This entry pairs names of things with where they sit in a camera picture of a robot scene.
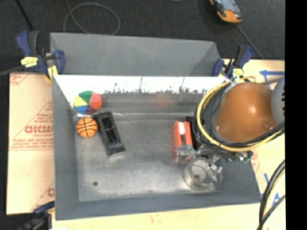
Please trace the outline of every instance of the black object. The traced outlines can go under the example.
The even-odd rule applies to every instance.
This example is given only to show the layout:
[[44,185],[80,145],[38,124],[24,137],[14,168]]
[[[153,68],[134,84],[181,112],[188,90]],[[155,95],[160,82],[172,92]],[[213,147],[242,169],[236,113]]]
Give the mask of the black object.
[[94,116],[98,122],[103,142],[106,146],[108,156],[123,152],[125,147],[120,140],[113,116],[111,112],[104,112]]
[[29,20],[29,18],[28,18],[28,16],[27,16],[27,14],[26,14],[26,12],[25,12],[23,6],[21,5],[21,3],[20,3],[19,0],[15,0],[15,1],[16,1],[16,3],[17,3],[17,5],[18,5],[18,7],[19,7],[19,9],[20,9],[20,11],[21,11],[21,13],[23,14],[25,20],[27,21],[30,31],[32,31],[32,30],[34,29],[34,27],[33,27],[32,23],[30,22],[30,20]]

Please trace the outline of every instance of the cardboard sheet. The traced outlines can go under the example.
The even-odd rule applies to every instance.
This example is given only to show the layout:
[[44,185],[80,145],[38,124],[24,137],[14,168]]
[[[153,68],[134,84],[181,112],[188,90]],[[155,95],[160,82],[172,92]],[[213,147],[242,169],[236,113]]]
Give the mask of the cardboard sheet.
[[51,90],[43,74],[10,74],[7,214],[54,199]]

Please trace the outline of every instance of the clamp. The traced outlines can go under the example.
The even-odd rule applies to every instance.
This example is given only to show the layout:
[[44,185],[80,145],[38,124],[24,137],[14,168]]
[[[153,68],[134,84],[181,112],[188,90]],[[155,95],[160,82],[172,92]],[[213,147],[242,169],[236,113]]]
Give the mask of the clamp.
[[[21,60],[23,71],[38,71],[46,74],[51,79],[53,74],[61,74],[64,70],[64,52],[56,50],[48,57],[37,54],[38,34],[39,31],[25,30],[20,32],[15,38],[18,48],[24,54],[24,58]],[[52,60],[54,64],[48,65],[47,62]]]
[[243,66],[250,60],[254,51],[248,45],[238,46],[237,55],[234,60],[230,60],[228,65],[224,63],[224,60],[218,59],[213,67],[212,76],[217,77],[219,74],[232,79],[243,76]]

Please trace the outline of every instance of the red object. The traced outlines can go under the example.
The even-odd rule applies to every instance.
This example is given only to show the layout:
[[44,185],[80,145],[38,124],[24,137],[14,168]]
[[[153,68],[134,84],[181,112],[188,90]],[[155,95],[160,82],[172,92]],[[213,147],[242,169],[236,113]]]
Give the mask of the red object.
[[173,157],[177,159],[176,149],[178,146],[192,145],[192,134],[190,123],[188,121],[179,122],[176,121],[173,125],[174,137],[175,137],[175,147],[173,148]]

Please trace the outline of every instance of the yellow cable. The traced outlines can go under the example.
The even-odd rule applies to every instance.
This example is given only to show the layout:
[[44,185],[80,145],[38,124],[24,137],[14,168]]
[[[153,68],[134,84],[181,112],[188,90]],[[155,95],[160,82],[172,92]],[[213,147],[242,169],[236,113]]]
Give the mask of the yellow cable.
[[220,142],[214,140],[205,130],[204,128],[202,127],[202,124],[201,124],[201,109],[204,109],[207,105],[207,103],[209,102],[209,100],[212,98],[212,95],[220,90],[222,87],[224,87],[225,85],[227,85],[228,82],[224,82],[220,85],[218,85],[217,87],[211,89],[204,97],[203,99],[201,100],[198,108],[197,108],[197,112],[196,112],[196,121],[197,121],[197,125],[201,131],[201,133],[214,145],[220,147],[220,148],[223,148],[225,150],[228,150],[228,151],[232,151],[232,152],[242,152],[242,151],[249,151],[249,150],[252,150],[252,149],[255,149],[267,142],[269,142],[270,140],[272,140],[276,135],[278,135],[281,131],[278,131],[276,132],[275,134],[272,134],[270,135],[269,137],[263,139],[261,142],[258,142],[258,143],[255,143],[254,145],[251,145],[251,146],[248,146],[248,147],[228,147],[228,146],[225,146],[223,144],[221,144]]

